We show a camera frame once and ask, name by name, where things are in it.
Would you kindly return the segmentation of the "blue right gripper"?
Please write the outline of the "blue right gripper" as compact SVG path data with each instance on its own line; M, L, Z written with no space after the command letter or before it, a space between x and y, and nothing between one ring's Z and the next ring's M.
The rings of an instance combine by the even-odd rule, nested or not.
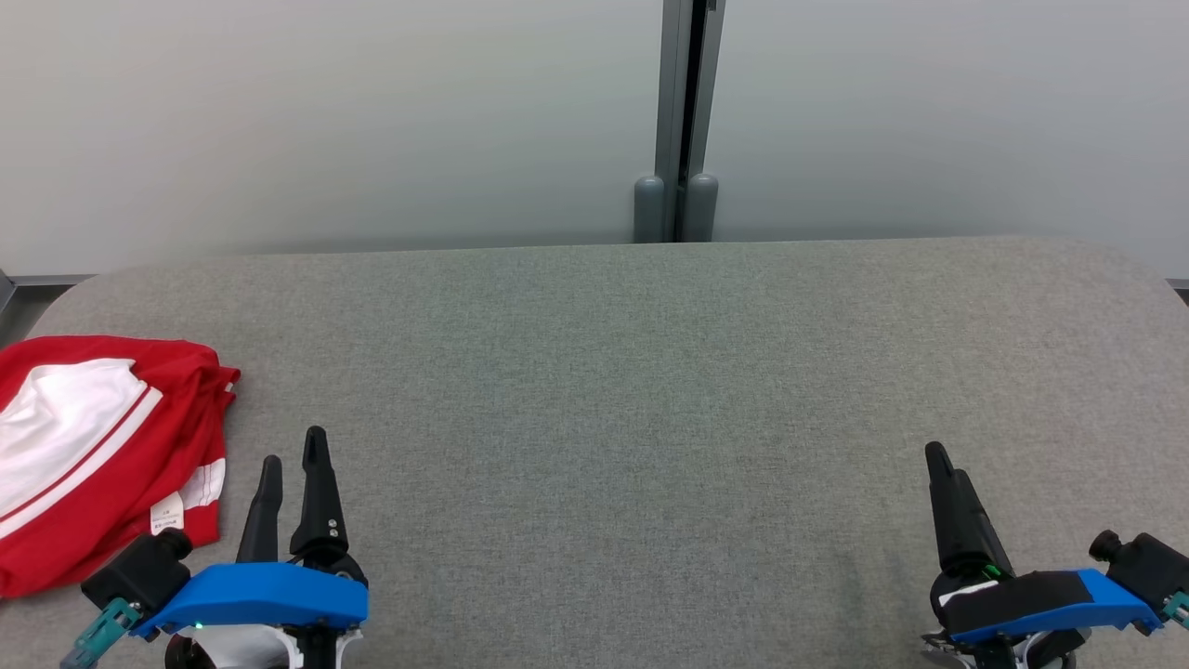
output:
M1014 578L967 471L954 471L939 441L930 441L924 450L940 572L1007 579L935 580L931 602L952 642L980 645L999 636L1015 639L1067 627L1126 627L1139 621L1155 630L1163 625L1164 572L1157 567L1030 572Z

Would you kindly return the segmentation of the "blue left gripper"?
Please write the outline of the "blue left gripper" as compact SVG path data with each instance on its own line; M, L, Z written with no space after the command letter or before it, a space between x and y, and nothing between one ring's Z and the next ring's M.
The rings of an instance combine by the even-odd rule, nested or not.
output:
M243 526L235 562L191 572L174 550L130 554L130 606L133 636L196 635L225 627L327 627L345 632L369 620L369 585L348 569L325 572L303 563L338 563L348 554L338 479L323 427L306 433L306 474L290 555L279 558L283 463L264 457L254 498Z

